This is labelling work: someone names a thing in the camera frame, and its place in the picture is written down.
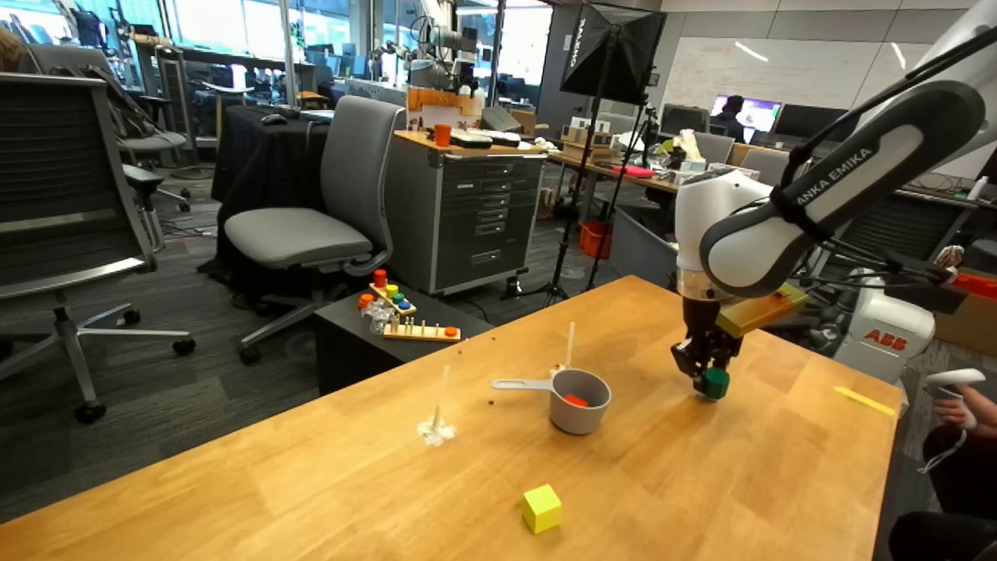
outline wooden table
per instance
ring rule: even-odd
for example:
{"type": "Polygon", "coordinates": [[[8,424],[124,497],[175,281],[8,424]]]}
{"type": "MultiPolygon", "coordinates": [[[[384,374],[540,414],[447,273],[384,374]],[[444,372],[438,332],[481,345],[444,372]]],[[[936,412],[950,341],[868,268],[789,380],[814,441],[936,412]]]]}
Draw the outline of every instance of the wooden table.
{"type": "Polygon", "coordinates": [[[758,557],[868,561],[899,393],[751,335],[723,402],[670,363],[675,295],[623,277],[0,528],[0,557],[758,557]],[[491,377],[599,372],[591,436],[491,377]],[[419,424],[458,441],[433,448],[419,424]],[[532,537],[519,492],[563,523],[532,537]]]}
{"type": "MultiPolygon", "coordinates": [[[[582,169],[582,155],[578,155],[578,154],[552,154],[548,160],[557,162],[557,165],[563,165],[563,169],[574,169],[574,171],[582,169]]],[[[602,179],[602,180],[617,180],[621,171],[617,171],[617,169],[608,169],[608,165],[596,165],[596,162],[590,160],[586,175],[596,175],[596,179],[602,179]]],[[[630,175],[623,175],[623,183],[679,194],[679,183],[675,183],[675,180],[665,180],[665,179],[630,179],[630,175]]]]}

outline monitor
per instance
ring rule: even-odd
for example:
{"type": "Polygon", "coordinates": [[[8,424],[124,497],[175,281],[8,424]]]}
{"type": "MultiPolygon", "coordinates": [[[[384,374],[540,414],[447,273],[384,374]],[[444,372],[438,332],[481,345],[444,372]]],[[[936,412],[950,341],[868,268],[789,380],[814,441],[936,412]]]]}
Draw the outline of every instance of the monitor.
{"type": "MultiPolygon", "coordinates": [[[[710,116],[720,116],[723,102],[727,102],[727,93],[715,97],[710,116]]],[[[745,97],[738,121],[751,130],[773,130],[779,113],[781,113],[781,102],[777,100],[745,97]]]]}

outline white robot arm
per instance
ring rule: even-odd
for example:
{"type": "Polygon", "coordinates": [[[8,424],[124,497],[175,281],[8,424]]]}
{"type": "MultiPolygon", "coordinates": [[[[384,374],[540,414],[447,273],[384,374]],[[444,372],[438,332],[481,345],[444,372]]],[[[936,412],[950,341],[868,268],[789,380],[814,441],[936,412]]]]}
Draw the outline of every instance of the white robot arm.
{"type": "Polygon", "coordinates": [[[779,289],[803,254],[826,243],[868,198],[891,194],[997,137],[993,40],[997,0],[977,0],[929,47],[918,69],[848,113],[843,120],[867,120],[799,179],[806,154],[790,155],[777,191],[743,171],[679,191],[679,292],[689,335],[674,357],[701,393],[723,395],[723,369],[738,352],[738,341],[717,327],[720,301],[779,289]]]}

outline metal cabinet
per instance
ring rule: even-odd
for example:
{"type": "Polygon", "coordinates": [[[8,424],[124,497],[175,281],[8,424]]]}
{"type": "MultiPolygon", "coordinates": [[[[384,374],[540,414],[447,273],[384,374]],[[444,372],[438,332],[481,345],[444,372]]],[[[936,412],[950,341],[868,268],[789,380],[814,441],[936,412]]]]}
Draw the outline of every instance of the metal cabinet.
{"type": "Polygon", "coordinates": [[[392,273],[424,292],[460,292],[527,265],[543,154],[433,151],[395,137],[387,214],[392,273]]]}

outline toy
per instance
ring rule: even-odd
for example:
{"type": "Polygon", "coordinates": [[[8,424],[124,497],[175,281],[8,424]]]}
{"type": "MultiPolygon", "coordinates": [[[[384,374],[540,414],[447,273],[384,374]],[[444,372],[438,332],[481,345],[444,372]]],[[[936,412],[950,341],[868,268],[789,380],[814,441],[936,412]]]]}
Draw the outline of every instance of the toy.
{"type": "Polygon", "coordinates": [[[379,338],[437,344],[463,341],[460,327],[428,321],[419,324],[419,305],[403,292],[400,285],[391,285],[387,268],[375,268],[368,289],[370,292],[357,295],[357,309],[377,324],[379,338]]]}
{"type": "Polygon", "coordinates": [[[552,528],[561,528],[561,497],[555,492],[555,485],[535,485],[525,492],[525,518],[529,532],[544,532],[552,528]]]}

